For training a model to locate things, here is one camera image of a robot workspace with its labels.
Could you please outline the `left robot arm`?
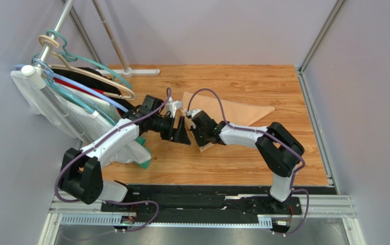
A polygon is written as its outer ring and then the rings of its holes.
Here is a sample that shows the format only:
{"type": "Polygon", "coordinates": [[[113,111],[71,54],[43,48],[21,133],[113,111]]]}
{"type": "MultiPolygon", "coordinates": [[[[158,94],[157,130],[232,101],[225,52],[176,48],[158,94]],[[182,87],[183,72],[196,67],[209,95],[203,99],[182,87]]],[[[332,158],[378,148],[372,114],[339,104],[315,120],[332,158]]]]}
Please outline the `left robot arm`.
{"type": "Polygon", "coordinates": [[[147,95],[141,105],[130,107],[116,125],[96,141],[80,150],[67,150],[55,184],[56,196],[59,197],[62,190],[70,194],[74,202],[122,202],[128,187],[118,181],[104,180],[103,168],[112,162],[148,164],[151,153],[137,141],[148,131],[159,133],[165,141],[190,145],[184,116],[178,118],[174,127],[176,111],[182,107],[182,101],[171,97],[163,101],[147,95]]]}

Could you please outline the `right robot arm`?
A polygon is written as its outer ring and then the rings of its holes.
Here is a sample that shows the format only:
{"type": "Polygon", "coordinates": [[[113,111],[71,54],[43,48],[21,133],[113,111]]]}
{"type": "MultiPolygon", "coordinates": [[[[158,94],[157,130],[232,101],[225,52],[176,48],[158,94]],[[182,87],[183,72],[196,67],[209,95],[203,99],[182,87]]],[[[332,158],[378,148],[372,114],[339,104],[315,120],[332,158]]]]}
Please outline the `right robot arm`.
{"type": "Polygon", "coordinates": [[[200,146],[211,143],[257,149],[273,173],[269,194],[273,205],[278,208],[288,205],[305,150],[284,126],[278,122],[268,127],[245,127],[225,120],[216,122],[199,109],[187,111],[186,116],[192,122],[190,129],[200,146]]]}

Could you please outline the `beige cloth napkin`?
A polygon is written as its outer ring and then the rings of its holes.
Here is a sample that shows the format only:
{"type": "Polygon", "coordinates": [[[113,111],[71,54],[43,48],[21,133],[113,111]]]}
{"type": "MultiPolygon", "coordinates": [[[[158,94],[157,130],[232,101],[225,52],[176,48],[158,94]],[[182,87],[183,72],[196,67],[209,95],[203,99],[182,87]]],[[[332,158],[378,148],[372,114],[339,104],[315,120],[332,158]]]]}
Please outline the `beige cloth napkin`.
{"type": "MultiPolygon", "coordinates": [[[[275,111],[275,108],[272,106],[255,106],[227,100],[221,100],[221,102],[226,119],[240,126],[252,126],[275,111]]],[[[183,108],[180,109],[180,112],[184,116],[189,107],[190,110],[199,109],[205,111],[217,123],[223,121],[220,105],[215,97],[203,96],[200,93],[193,95],[185,92],[182,97],[182,103],[183,108]]]]}

